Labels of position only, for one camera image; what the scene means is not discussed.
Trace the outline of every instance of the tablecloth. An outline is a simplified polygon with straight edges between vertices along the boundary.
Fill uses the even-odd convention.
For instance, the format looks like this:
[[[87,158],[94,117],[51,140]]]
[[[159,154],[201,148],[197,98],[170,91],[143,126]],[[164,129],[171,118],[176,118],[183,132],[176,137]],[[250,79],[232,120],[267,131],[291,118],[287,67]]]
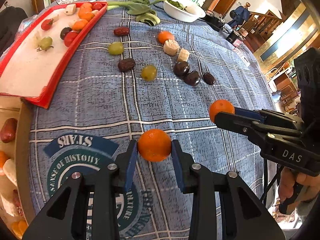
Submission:
[[[195,162],[223,174],[237,171],[257,196],[262,195],[260,149],[245,136],[217,128],[208,115],[208,107],[218,99],[227,99],[245,109],[275,109],[257,60],[241,44],[239,49],[250,63],[246,66],[233,51],[234,46],[225,40],[226,34],[214,31],[205,22],[184,23],[152,8],[161,19],[155,27],[135,22],[135,17],[123,8],[106,12],[73,55],[50,108],[35,108],[29,164],[36,213],[57,190],[55,181],[59,179],[61,183],[67,172],[82,171],[90,165],[98,170],[104,160],[111,161],[111,156],[99,150],[94,150],[95,159],[93,155],[81,155],[84,146],[74,148],[79,151],[74,160],[63,150],[52,156],[44,152],[46,145],[68,133],[83,134],[83,138],[87,135],[89,139],[90,136],[110,139],[119,144],[116,155],[126,150],[130,139],[138,139],[144,131],[162,129],[171,139],[178,139],[182,150],[190,153]],[[114,36],[113,29],[119,26],[129,27],[130,35]],[[191,70],[201,75],[210,72],[217,82],[209,86],[201,80],[198,86],[191,87],[177,78],[172,72],[176,57],[165,54],[157,41],[161,30],[173,33],[180,46],[190,52]],[[123,43],[123,54],[108,53],[107,47],[114,41]],[[136,66],[121,73],[117,63],[129,57]],[[140,76],[143,66],[148,64],[158,69],[152,82]],[[220,201],[217,194],[215,198],[221,239]],[[150,163],[139,157],[131,190],[125,196],[118,195],[116,201],[122,238],[188,238],[192,195],[183,195],[178,189],[171,158]],[[91,215],[89,211],[88,239]]]

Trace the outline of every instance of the black handle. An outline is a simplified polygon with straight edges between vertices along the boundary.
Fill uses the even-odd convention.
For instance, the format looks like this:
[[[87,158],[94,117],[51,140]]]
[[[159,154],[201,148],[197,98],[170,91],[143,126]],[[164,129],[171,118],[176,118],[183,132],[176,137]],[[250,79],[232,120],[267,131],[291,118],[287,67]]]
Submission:
[[[293,204],[296,201],[299,201],[300,198],[305,194],[307,191],[308,186],[304,186],[296,182],[293,186],[293,195],[291,198],[287,198],[283,203],[279,205],[279,211],[285,215],[291,215],[292,212],[295,210],[294,208],[290,208],[289,205]]]

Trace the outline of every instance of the white container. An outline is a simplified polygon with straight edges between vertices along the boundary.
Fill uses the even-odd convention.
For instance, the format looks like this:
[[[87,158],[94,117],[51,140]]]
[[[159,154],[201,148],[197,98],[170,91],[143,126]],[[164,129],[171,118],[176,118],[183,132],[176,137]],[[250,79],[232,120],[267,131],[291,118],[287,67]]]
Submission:
[[[171,16],[176,20],[191,23],[191,22],[194,22],[196,19],[203,18],[205,16],[204,10],[191,0],[172,0],[172,1],[179,2],[184,7],[189,7],[188,8],[189,11],[192,11],[192,13],[183,11],[173,6],[172,4],[168,3],[167,1],[164,1],[163,3],[164,11],[169,16]]]

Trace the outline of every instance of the cherry tomato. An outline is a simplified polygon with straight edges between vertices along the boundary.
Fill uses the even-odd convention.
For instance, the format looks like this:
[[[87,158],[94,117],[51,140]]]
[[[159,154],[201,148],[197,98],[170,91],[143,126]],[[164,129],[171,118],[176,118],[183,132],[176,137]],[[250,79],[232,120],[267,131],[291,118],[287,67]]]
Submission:
[[[168,31],[161,31],[158,34],[158,41],[164,44],[167,40],[174,40],[174,35]]]
[[[217,100],[213,102],[209,107],[210,120],[214,122],[214,118],[216,117],[217,113],[220,113],[220,112],[234,114],[235,108],[228,100],[224,100],[224,99]]]
[[[76,31],[68,32],[68,34],[64,37],[64,45],[69,47],[73,40],[78,36],[78,34],[79,33]]]
[[[94,14],[92,12],[86,12],[86,13],[79,14],[80,19],[85,19],[88,22],[90,22],[93,17],[94,17]]]
[[[42,22],[41,29],[43,29],[44,31],[47,31],[52,27],[52,24],[53,24],[52,19],[46,19]]]
[[[91,3],[88,3],[88,2],[85,2],[84,4],[82,4],[80,6],[80,8],[91,8],[92,7],[92,4]]]
[[[73,31],[81,31],[86,25],[88,21],[86,19],[77,20],[75,24],[71,27]]]
[[[90,7],[82,7],[78,12],[78,16],[80,16],[82,13],[85,13],[85,12],[92,12],[92,9]]]
[[[98,10],[100,11],[102,9],[103,5],[101,3],[95,3],[93,6],[92,6],[92,10]]]

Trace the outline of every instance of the dark purple grape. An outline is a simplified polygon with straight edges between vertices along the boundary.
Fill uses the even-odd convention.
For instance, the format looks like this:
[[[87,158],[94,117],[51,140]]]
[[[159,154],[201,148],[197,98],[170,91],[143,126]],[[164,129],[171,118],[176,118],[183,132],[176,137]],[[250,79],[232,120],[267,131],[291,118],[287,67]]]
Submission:
[[[214,76],[212,76],[209,72],[203,74],[203,79],[204,82],[206,82],[210,86],[212,86],[216,82]]]
[[[193,87],[198,85],[200,83],[200,75],[199,75],[198,71],[194,70],[194,71],[190,72],[189,74],[187,74],[184,77],[184,81],[185,81],[185,83],[187,83],[188,85],[193,86]]]
[[[186,61],[177,62],[173,67],[173,72],[178,76],[182,77],[186,75],[190,70],[190,66]]]
[[[72,31],[72,29],[70,27],[63,28],[60,33],[60,39],[64,40],[65,36],[71,31]]]

